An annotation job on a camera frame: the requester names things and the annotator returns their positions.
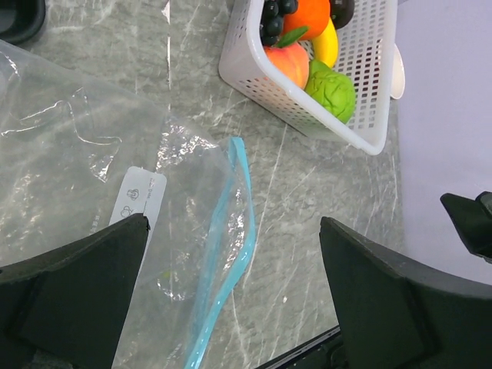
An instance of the banana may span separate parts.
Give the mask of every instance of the banana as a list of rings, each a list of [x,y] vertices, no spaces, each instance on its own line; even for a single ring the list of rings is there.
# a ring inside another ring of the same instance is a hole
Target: banana
[[[328,22],[323,33],[313,38],[314,58],[333,68],[338,57],[338,37],[333,22]]]

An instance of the white wall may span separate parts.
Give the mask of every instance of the white wall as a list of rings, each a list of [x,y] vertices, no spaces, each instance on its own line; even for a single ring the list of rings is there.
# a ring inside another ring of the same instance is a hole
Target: white wall
[[[492,191],[492,2],[410,0],[398,7],[407,89],[399,103],[405,241],[432,267],[492,284],[439,197]]]

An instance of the orange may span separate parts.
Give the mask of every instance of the orange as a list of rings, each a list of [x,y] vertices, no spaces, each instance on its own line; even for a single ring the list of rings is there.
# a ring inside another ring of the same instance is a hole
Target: orange
[[[329,20],[330,0],[299,0],[298,10],[284,16],[283,34],[306,25],[309,29],[300,40],[312,40],[323,33]]]

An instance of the peach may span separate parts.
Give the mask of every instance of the peach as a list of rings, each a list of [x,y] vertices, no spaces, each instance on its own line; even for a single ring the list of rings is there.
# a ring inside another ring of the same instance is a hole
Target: peach
[[[264,48],[271,64],[284,73],[293,83],[304,89],[309,77],[309,55],[298,42],[285,48]]]

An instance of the black plastic part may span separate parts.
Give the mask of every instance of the black plastic part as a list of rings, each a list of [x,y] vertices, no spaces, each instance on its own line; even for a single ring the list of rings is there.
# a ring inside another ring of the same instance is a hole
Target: black plastic part
[[[492,193],[484,192],[475,200],[455,194],[440,198],[461,241],[476,256],[492,259]]]
[[[447,274],[321,221],[351,369],[492,367],[492,286]]]
[[[13,45],[33,38],[46,16],[45,0],[1,0],[0,39]]]
[[[37,348],[110,369],[144,256],[148,221],[134,214],[83,240],[0,269],[0,367]]]
[[[304,342],[257,369],[330,369],[344,362],[340,328],[335,327]]]

